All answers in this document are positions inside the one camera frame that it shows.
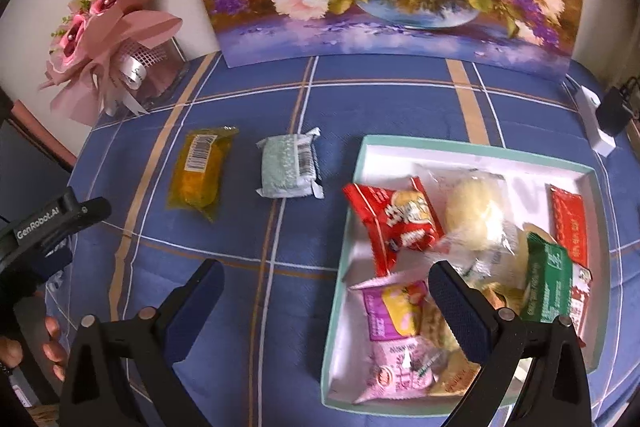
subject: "green snack package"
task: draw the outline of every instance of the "green snack package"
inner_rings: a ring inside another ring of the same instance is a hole
[[[520,317],[550,323],[558,315],[569,314],[572,262],[565,248],[546,242],[537,233],[527,235],[527,246],[529,263]]]

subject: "red snack package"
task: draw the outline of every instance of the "red snack package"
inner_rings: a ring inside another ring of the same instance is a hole
[[[369,232],[377,277],[388,275],[400,248],[424,251],[444,235],[420,178],[411,184],[410,190],[355,183],[342,189]]]
[[[582,197],[549,185],[556,222],[556,240],[569,258],[585,268],[587,264],[587,222]]]

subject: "power strip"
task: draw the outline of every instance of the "power strip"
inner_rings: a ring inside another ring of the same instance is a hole
[[[598,95],[592,90],[580,86],[575,94],[575,102],[584,122],[591,148],[601,156],[609,156],[611,151],[616,148],[616,141],[612,136],[604,133],[598,125],[598,118],[596,118],[596,108],[600,105]]]

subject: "table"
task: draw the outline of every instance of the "table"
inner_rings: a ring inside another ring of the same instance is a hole
[[[577,63],[572,79],[601,92]],[[74,262],[47,305],[73,341],[85,314],[131,317],[157,306],[202,259],[225,264],[226,287],[193,350],[175,366],[215,426],[431,427],[443,418],[366,417],[325,408],[319,376],[351,180],[362,137],[423,136],[505,146],[592,166],[609,229],[611,295],[606,342],[590,375],[592,414],[603,426],[640,378],[640,166],[626,137],[600,158],[585,138],[567,80],[552,82],[440,58],[335,55],[227,68],[221,55],[190,63],[149,115],[104,116],[78,158],[78,199],[104,196],[113,213],[73,240]],[[233,125],[214,223],[165,208],[187,132]],[[266,137],[318,126],[324,200],[268,200],[260,185]],[[150,425],[158,417],[135,368],[132,388]],[[494,427],[508,414],[499,410]]]

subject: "finger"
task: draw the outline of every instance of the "finger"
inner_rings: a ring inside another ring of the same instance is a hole
[[[56,364],[53,366],[53,374],[58,377],[58,380],[65,381],[65,368],[61,365]]]
[[[56,341],[60,338],[60,323],[55,317],[45,317],[44,325],[52,340]]]
[[[60,345],[60,343],[52,341],[46,344],[42,344],[42,350],[44,351],[45,356],[49,360],[51,360],[51,362],[66,363],[66,351],[64,347]]]
[[[17,341],[0,337],[0,360],[6,367],[13,369],[22,362],[22,346]]]

